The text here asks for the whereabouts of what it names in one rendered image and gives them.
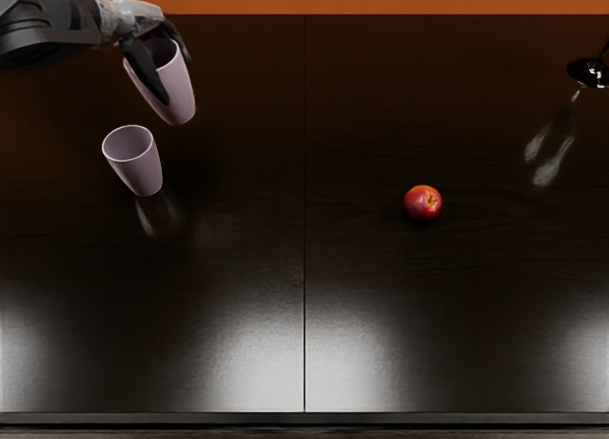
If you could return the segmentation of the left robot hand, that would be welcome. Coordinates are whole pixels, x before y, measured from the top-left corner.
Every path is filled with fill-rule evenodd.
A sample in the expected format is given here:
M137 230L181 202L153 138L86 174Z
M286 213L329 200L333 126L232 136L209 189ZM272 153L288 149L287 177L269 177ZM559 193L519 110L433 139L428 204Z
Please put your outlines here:
M170 96L162 83L152 58L145 51L141 37L163 36L177 43L186 63L191 61L187 46L162 9L141 0L94 0L99 10L101 45L118 45L136 76L156 99L168 105Z

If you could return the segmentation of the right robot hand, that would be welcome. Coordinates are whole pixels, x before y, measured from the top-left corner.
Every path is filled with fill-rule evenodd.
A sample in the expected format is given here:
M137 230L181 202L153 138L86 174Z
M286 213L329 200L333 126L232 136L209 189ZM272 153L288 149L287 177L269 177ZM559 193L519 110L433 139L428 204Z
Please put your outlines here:
M586 88L609 88L609 58L605 57L608 51L609 40L596 57L580 58L569 62L566 66L567 74Z

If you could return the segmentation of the pale lilac cup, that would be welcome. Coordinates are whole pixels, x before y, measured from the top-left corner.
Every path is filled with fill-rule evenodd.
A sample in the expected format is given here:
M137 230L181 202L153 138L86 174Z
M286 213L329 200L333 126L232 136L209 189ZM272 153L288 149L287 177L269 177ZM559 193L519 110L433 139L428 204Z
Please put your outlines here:
M196 104L187 63L180 52L178 43L169 38L152 38L145 41L143 45L168 93L169 104L163 104L154 96L140 81L128 60L124 59L123 66L129 78L148 104L167 124L171 126L185 124L195 115Z
M156 194L163 186L163 171L151 131L126 125L111 131L102 142L102 153L125 185L137 196Z

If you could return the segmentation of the red peach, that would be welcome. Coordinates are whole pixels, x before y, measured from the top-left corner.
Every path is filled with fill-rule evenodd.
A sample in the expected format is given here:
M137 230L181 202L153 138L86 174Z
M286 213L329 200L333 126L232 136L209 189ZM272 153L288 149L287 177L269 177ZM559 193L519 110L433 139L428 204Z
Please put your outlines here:
M403 210L411 220L433 220L440 215L442 210L442 196L433 187L415 186L404 195Z

